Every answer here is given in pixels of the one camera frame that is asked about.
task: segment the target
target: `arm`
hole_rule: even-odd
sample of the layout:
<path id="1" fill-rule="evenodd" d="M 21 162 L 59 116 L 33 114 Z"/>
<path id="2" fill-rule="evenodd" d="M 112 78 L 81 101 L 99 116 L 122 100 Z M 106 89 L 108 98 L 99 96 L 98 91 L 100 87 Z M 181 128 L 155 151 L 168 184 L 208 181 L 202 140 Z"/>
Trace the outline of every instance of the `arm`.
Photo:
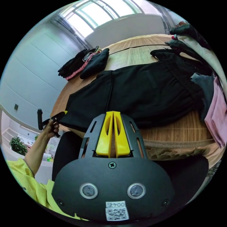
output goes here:
<path id="1" fill-rule="evenodd" d="M 44 130 L 41 132 L 41 134 L 38 136 L 37 140 L 33 144 L 33 146 L 29 149 L 27 154 L 25 155 L 25 162 L 30 167 L 31 171 L 33 172 L 34 176 L 38 172 L 38 169 L 41 165 L 43 153 L 45 152 L 46 146 L 50 140 L 55 134 L 52 131 L 52 125 L 53 120 L 51 120 Z M 54 132 L 59 131 L 59 125 L 55 125 Z"/>

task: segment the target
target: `black clothing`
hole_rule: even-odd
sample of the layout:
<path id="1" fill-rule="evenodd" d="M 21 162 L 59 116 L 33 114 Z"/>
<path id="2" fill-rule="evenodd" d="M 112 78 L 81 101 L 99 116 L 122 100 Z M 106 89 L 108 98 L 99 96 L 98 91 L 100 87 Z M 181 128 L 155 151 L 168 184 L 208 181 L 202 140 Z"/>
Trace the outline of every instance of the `black clothing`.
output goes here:
<path id="1" fill-rule="evenodd" d="M 82 141 L 83 139 L 74 132 L 65 132 L 62 135 L 54 156 L 52 181 L 55 181 L 57 174 L 65 165 L 78 159 Z"/>
<path id="2" fill-rule="evenodd" d="M 99 46 L 97 46 L 97 47 L 95 48 L 95 52 L 97 52 L 98 49 L 99 49 Z M 86 54 L 85 57 L 83 58 L 83 62 L 85 62 L 85 61 L 89 58 L 89 56 L 90 56 L 92 53 L 94 53 L 94 52 L 89 52 L 88 54 Z"/>
<path id="3" fill-rule="evenodd" d="M 72 75 L 73 72 L 78 70 L 83 64 L 83 58 L 90 52 L 95 52 L 95 48 L 91 50 L 83 49 L 74 58 L 66 62 L 59 70 L 59 76 L 66 78 Z"/>
<path id="4" fill-rule="evenodd" d="M 119 111 L 139 128 L 150 128 L 172 123 L 192 110 L 202 110 L 203 90 L 190 78 L 195 72 L 208 75 L 207 69 L 173 50 L 154 50 L 151 54 L 159 61 L 103 71 L 71 94 L 68 113 L 59 123 L 86 132 L 93 118 L 106 111 Z"/>
<path id="5" fill-rule="evenodd" d="M 102 52 L 95 54 L 91 57 L 88 64 L 80 74 L 81 79 L 86 79 L 91 75 L 103 71 L 106 67 L 109 57 L 109 48 L 104 49 Z"/>
<path id="6" fill-rule="evenodd" d="M 193 49 L 191 49 L 181 41 L 172 39 L 168 42 L 165 42 L 165 44 L 169 45 L 176 53 L 186 53 L 187 55 L 199 60 L 208 67 L 208 63 L 200 55 L 198 55 Z"/>
<path id="7" fill-rule="evenodd" d="M 171 35 L 186 35 L 191 36 L 193 39 L 195 39 L 200 46 L 212 50 L 208 42 L 201 36 L 201 34 L 190 24 L 184 24 L 180 27 L 174 28 L 170 31 Z"/>

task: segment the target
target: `screw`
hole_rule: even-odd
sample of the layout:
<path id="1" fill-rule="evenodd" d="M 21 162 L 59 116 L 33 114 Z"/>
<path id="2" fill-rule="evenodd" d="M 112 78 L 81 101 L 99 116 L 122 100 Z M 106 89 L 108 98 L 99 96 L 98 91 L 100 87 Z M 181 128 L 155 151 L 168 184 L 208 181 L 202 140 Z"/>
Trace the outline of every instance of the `screw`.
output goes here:
<path id="1" fill-rule="evenodd" d="M 114 169 L 116 166 L 117 166 L 117 165 L 116 165 L 115 162 L 110 162 L 110 163 L 109 163 L 109 167 L 110 167 L 111 169 Z"/>
<path id="2" fill-rule="evenodd" d="M 62 200 L 58 199 L 57 202 L 58 202 L 61 206 L 64 206 L 64 203 L 62 202 Z"/>
<path id="3" fill-rule="evenodd" d="M 169 200 L 168 199 L 165 199 L 163 202 L 162 202 L 162 206 L 167 206 L 169 204 Z"/>

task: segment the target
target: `potted plant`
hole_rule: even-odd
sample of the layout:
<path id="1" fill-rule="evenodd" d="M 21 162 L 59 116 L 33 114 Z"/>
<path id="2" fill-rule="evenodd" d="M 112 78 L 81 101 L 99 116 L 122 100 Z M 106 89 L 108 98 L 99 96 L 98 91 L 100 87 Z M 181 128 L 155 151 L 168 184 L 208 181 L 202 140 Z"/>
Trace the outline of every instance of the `potted plant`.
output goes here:
<path id="1" fill-rule="evenodd" d="M 21 139 L 18 136 L 13 137 L 9 144 L 11 146 L 11 149 L 17 152 L 18 154 L 25 156 L 26 153 L 28 152 L 27 146 L 21 141 Z"/>

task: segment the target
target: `pink scarf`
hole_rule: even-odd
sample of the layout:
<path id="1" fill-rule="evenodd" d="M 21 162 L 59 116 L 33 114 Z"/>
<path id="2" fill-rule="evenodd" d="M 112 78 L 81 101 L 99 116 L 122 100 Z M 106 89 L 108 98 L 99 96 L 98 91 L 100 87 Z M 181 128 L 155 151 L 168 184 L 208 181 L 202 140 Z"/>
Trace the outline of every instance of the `pink scarf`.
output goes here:
<path id="1" fill-rule="evenodd" d="M 89 56 L 89 58 L 85 61 L 85 63 L 78 70 L 76 70 L 75 72 L 73 72 L 72 75 L 66 77 L 66 80 L 69 80 L 69 79 L 73 78 L 76 74 L 78 74 L 79 72 L 81 72 L 85 68 L 85 66 L 88 64 L 88 62 L 90 61 L 91 57 L 93 55 L 95 55 L 95 54 L 96 53 L 91 54 Z"/>
<path id="2" fill-rule="evenodd" d="M 214 96 L 205 118 L 205 123 L 219 147 L 227 142 L 227 106 L 218 78 L 214 79 Z"/>

